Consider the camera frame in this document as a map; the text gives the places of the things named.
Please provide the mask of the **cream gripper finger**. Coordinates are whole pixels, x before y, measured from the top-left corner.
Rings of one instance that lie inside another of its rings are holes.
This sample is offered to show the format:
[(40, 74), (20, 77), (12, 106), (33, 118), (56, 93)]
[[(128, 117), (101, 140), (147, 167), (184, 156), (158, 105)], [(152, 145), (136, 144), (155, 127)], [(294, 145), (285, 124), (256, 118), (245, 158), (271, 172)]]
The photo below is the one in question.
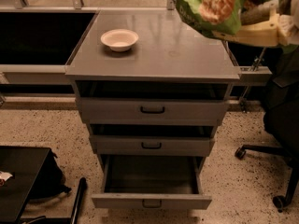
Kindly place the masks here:
[(235, 35), (227, 35), (213, 31), (212, 34), (219, 39), (254, 47), (275, 47), (278, 45), (278, 18), (274, 8), (269, 11), (269, 20), (244, 25)]
[(244, 11), (240, 20), (242, 25), (252, 25), (262, 21), (278, 23), (279, 0), (270, 0), (254, 8)]

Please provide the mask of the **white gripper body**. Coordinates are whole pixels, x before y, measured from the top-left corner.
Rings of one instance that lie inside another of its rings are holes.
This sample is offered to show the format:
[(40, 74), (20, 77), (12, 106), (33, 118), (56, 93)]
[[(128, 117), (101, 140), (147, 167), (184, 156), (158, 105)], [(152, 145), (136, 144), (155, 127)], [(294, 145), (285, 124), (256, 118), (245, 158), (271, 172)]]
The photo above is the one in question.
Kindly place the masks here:
[(279, 0), (278, 41), (281, 45), (299, 45), (299, 0)]

